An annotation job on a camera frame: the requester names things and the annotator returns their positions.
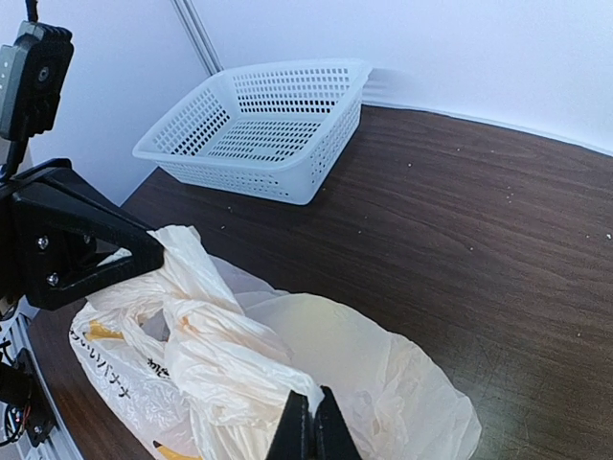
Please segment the banana print plastic bag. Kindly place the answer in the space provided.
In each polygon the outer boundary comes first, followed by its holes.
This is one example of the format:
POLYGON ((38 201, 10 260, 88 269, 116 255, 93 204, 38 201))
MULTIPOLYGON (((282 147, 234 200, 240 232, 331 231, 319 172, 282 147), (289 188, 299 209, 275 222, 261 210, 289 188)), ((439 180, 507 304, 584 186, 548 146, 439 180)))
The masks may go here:
POLYGON ((153 232, 161 268, 91 294, 71 347, 156 459, 262 459, 291 394, 336 399, 363 459, 467 459, 481 424, 414 342, 326 297, 278 290, 208 254, 191 227, 153 232))

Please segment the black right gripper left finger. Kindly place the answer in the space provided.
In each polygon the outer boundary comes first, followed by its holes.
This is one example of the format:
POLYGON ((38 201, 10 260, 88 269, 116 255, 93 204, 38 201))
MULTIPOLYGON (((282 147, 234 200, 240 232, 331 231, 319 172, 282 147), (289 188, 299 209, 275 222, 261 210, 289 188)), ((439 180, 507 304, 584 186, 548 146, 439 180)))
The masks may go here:
POLYGON ((307 460, 311 456, 311 416, 305 395, 290 391, 269 448, 269 460, 307 460))

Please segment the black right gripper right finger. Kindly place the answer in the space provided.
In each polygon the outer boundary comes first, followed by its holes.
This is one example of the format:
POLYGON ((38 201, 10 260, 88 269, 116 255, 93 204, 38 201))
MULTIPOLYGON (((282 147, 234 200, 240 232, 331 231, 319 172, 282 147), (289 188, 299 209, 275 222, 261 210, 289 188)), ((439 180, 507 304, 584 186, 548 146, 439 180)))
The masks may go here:
POLYGON ((314 458, 319 460, 361 460, 340 407, 331 389, 321 386, 324 398, 314 418, 314 458))

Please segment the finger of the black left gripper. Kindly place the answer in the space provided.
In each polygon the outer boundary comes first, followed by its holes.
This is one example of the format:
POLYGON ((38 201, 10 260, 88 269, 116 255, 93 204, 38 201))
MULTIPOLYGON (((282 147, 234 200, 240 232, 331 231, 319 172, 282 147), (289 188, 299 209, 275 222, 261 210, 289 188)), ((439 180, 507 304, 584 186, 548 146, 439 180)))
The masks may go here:
POLYGON ((55 311, 160 268, 148 227, 54 159, 1 186, 1 308, 55 311))

